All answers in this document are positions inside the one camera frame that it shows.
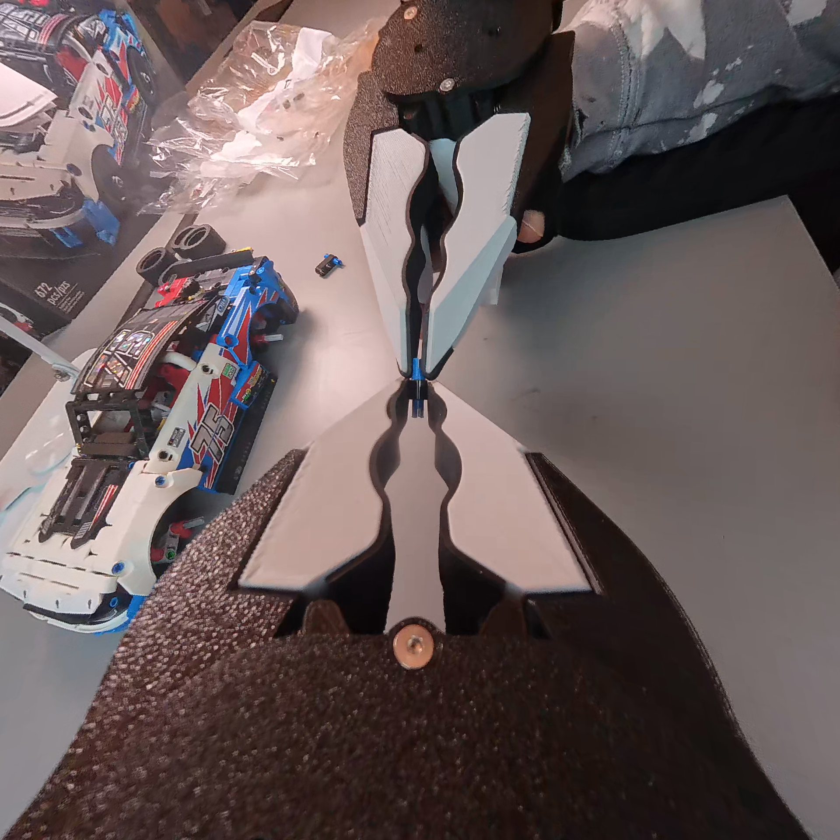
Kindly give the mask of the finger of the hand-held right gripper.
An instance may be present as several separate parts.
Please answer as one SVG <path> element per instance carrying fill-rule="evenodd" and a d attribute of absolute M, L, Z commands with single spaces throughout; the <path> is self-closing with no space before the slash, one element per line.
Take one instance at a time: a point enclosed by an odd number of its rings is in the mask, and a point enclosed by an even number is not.
<path fill-rule="evenodd" d="M 424 234 L 410 219 L 414 192 L 427 169 L 427 147 L 403 129 L 372 136 L 367 201 L 361 236 L 376 300 L 399 371 L 413 375 L 417 348 L 412 345 L 412 301 L 427 273 Z"/>
<path fill-rule="evenodd" d="M 454 153 L 459 205 L 441 238 L 444 256 L 427 312 L 425 375 L 438 377 L 449 352 L 497 279 L 517 238 L 511 204 L 531 118 L 492 116 L 459 141 Z"/>

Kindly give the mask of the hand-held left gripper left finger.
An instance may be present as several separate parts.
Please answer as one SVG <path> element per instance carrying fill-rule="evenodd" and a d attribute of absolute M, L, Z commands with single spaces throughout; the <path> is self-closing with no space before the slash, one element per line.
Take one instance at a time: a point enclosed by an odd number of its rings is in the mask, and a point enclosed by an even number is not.
<path fill-rule="evenodd" d="M 409 387 L 396 381 L 314 439 L 248 557 L 240 587 L 314 593 L 385 536 L 385 489 L 401 463 Z"/>

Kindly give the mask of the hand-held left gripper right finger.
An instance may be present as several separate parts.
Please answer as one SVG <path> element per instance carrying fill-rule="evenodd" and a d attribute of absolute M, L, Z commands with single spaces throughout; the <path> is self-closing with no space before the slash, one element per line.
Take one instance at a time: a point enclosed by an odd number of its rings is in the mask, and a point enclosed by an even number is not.
<path fill-rule="evenodd" d="M 427 387 L 434 465 L 446 486 L 439 566 L 445 585 L 500 595 L 591 592 L 525 448 L 442 385 Z"/>

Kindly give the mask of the grey desk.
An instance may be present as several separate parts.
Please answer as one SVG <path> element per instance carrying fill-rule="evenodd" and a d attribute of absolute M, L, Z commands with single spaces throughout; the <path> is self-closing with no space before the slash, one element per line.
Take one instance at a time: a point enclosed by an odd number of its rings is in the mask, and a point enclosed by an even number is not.
<path fill-rule="evenodd" d="M 278 258 L 304 317 L 237 496 L 396 377 L 340 160 L 207 221 Z M 325 254 L 343 268 L 325 278 Z M 785 199 L 512 259 L 443 383 L 548 456 L 647 555 L 759 759 L 838 838 L 838 288 Z M 120 634 L 2 594 L 2 837 L 56 767 Z"/>

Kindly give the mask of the brick race car model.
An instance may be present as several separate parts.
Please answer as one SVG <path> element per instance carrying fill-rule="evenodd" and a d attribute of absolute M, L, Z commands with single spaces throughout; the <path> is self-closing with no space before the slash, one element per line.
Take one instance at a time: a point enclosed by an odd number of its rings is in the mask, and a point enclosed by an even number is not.
<path fill-rule="evenodd" d="M 204 525 L 186 495 L 235 492 L 277 383 L 259 352 L 299 314 L 249 248 L 178 258 L 158 292 L 81 368 L 70 452 L 2 537 L 2 592 L 81 634 L 131 622 Z"/>

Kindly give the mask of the clear plastic bag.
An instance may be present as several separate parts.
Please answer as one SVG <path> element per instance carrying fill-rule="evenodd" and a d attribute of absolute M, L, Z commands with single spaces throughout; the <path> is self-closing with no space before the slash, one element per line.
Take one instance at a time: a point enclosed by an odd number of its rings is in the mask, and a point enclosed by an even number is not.
<path fill-rule="evenodd" d="M 142 214 L 219 207 L 260 175 L 298 181 L 323 158 L 371 67 L 384 17 L 350 34 L 253 22 L 215 73 L 158 112 Z"/>

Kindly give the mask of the black toy tyre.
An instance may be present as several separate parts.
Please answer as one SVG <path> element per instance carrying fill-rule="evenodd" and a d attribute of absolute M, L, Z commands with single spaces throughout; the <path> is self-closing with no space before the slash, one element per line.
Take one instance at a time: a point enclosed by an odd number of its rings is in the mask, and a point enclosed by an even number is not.
<path fill-rule="evenodd" d="M 180 259 L 203 259 L 226 253 L 227 243 L 213 226 L 192 225 L 175 236 L 172 250 Z"/>
<path fill-rule="evenodd" d="M 178 258 L 169 248 L 155 248 L 140 259 L 136 273 L 146 284 L 156 289 L 165 272 L 177 262 Z"/>

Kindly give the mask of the person's black clothing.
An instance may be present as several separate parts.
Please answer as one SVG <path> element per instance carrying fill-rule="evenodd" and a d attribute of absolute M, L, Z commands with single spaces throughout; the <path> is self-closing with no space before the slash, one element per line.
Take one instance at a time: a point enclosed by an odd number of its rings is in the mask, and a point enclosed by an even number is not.
<path fill-rule="evenodd" d="M 637 235 L 788 196 L 831 272 L 839 266 L 839 95 L 766 106 L 705 140 L 635 155 L 560 186 L 545 232 Z"/>

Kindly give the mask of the printed race car box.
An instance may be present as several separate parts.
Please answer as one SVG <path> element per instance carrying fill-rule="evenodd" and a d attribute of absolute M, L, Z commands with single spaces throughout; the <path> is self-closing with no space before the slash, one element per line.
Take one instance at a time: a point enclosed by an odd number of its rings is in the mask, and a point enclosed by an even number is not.
<path fill-rule="evenodd" d="M 148 141 L 181 80 L 151 7 L 1 4 L 1 64 L 56 94 L 1 129 L 2 314 L 25 331 L 78 315 L 152 225 Z"/>

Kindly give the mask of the instruction booklet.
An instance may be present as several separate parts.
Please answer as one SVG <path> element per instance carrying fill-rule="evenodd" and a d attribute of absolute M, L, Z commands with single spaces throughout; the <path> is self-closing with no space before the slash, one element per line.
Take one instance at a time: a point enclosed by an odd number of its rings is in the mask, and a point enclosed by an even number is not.
<path fill-rule="evenodd" d="M 53 91 L 1 64 L 1 129 L 25 123 L 55 102 Z"/>

